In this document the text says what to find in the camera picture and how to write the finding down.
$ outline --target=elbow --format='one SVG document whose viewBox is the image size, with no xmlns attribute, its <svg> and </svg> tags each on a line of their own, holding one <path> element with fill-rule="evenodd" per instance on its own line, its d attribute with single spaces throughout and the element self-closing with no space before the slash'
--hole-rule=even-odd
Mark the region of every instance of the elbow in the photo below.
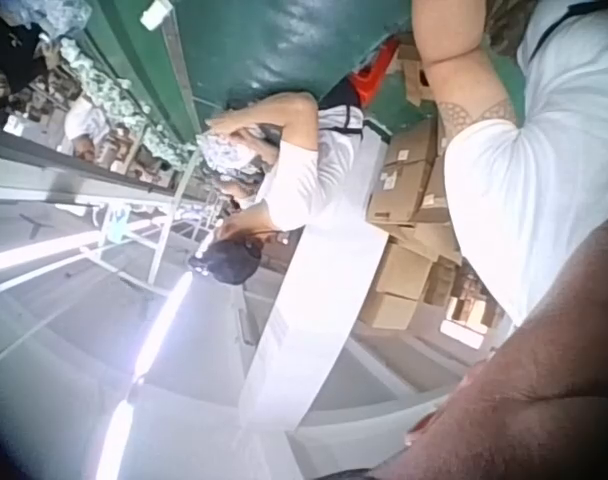
<svg viewBox="0 0 608 480">
<path fill-rule="evenodd" d="M 296 118 L 317 115 L 317 101 L 307 92 L 290 94 L 291 112 Z"/>
</svg>

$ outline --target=stacked cardboard box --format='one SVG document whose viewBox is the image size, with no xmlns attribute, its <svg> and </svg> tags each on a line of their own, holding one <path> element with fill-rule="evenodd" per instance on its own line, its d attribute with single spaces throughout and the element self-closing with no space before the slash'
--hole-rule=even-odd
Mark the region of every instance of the stacked cardboard box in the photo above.
<svg viewBox="0 0 608 480">
<path fill-rule="evenodd" d="M 360 313 L 373 327 L 406 329 L 418 303 L 448 305 L 462 257 L 449 223 L 444 137 L 428 119 L 391 139 L 368 209 L 390 235 Z"/>
<path fill-rule="evenodd" d="M 413 35 L 401 36 L 400 42 L 398 59 L 404 71 L 406 100 L 415 106 L 419 106 L 422 100 L 434 100 L 433 92 L 424 73 L 422 59 L 415 46 Z"/>
</svg>

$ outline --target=conveyor belt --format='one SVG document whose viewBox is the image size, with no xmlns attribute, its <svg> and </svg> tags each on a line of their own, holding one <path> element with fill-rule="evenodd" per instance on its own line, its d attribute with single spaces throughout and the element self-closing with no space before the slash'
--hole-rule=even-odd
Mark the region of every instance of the conveyor belt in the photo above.
<svg viewBox="0 0 608 480">
<path fill-rule="evenodd" d="M 109 172 L 0 129 L 0 200 L 168 205 L 174 191 Z M 202 204 L 185 196 L 184 204 Z"/>
</svg>

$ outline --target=arm tattoo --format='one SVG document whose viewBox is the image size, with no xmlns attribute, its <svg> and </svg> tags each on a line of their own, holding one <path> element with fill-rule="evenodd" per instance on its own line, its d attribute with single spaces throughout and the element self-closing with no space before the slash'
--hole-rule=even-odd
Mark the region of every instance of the arm tattoo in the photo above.
<svg viewBox="0 0 608 480">
<path fill-rule="evenodd" d="M 497 118 L 517 123 L 513 104 L 508 98 L 496 103 L 477 118 L 473 118 L 468 110 L 456 103 L 439 102 L 437 107 L 442 116 L 449 142 L 462 130 L 482 120 Z"/>
</svg>

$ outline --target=white t-shirt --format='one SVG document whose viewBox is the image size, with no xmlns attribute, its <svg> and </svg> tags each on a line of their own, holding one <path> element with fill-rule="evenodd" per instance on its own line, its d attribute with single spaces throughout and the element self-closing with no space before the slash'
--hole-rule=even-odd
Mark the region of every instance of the white t-shirt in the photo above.
<svg viewBox="0 0 608 480">
<path fill-rule="evenodd" d="M 528 63 L 572 3 L 541 1 L 518 52 L 524 126 L 483 121 L 446 151 L 462 254 L 517 325 L 608 219 L 608 11 L 567 20 Z"/>
<path fill-rule="evenodd" d="M 102 109 L 96 107 L 84 97 L 80 97 L 73 102 L 64 119 L 64 133 L 70 140 L 74 140 L 81 135 L 88 135 L 96 148 L 100 146 L 110 130 L 108 120 Z"/>
<path fill-rule="evenodd" d="M 345 106 L 320 111 L 318 122 L 317 152 L 281 142 L 277 163 L 255 196 L 255 202 L 266 202 L 271 222 L 284 232 L 310 223 L 329 205 L 353 167 L 362 141 L 360 135 L 328 130 L 345 127 Z M 361 129 L 363 122 L 362 112 L 351 108 L 346 128 Z"/>
</svg>

